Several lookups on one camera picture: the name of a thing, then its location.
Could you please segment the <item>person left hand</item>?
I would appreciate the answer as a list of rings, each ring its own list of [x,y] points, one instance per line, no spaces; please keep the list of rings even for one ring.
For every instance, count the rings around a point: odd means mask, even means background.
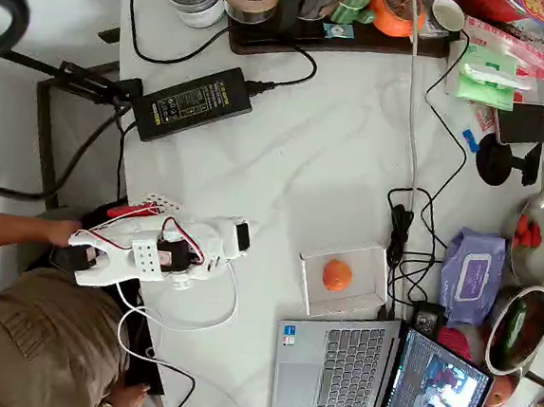
[[[82,227],[75,220],[50,220],[47,222],[47,241],[55,247],[67,247],[69,238]]]

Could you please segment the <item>person right hand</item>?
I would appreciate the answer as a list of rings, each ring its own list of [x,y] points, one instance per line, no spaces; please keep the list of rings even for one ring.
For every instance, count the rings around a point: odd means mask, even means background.
[[[117,384],[108,396],[112,407],[141,407],[150,390],[149,385],[123,386]]]

